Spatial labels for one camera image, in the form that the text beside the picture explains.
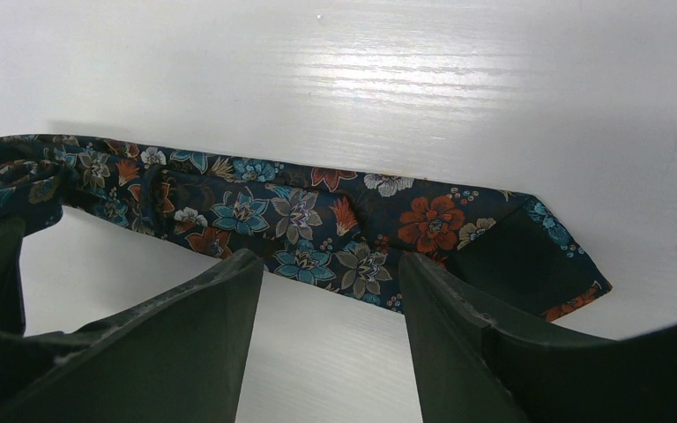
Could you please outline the navy floral tie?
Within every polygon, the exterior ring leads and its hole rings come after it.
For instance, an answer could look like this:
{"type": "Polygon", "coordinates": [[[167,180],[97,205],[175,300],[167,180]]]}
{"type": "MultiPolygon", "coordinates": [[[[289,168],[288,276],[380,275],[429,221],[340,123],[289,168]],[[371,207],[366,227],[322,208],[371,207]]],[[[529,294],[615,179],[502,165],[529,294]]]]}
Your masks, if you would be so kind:
{"type": "Polygon", "coordinates": [[[548,321],[611,290],[530,194],[101,137],[0,137],[0,218],[33,234],[67,206],[206,256],[249,249],[273,274],[394,312],[412,253],[548,321]]]}

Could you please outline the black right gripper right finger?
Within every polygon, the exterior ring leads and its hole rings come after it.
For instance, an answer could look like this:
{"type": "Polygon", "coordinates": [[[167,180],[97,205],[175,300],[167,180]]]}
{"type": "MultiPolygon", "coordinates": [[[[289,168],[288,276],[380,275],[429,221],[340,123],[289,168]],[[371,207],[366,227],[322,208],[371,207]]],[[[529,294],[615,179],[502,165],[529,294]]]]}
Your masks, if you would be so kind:
{"type": "Polygon", "coordinates": [[[426,422],[677,422],[677,324],[595,337],[418,254],[401,260],[400,285],[426,422]]]}

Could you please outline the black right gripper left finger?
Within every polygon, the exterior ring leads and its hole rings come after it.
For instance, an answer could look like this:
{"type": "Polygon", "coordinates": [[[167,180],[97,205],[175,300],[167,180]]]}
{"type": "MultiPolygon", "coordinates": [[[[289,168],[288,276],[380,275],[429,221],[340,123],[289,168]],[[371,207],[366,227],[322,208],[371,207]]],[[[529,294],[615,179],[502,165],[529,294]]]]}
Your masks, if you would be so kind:
{"type": "Polygon", "coordinates": [[[72,333],[0,330],[0,422],[232,422],[262,261],[243,249],[72,333]]]}

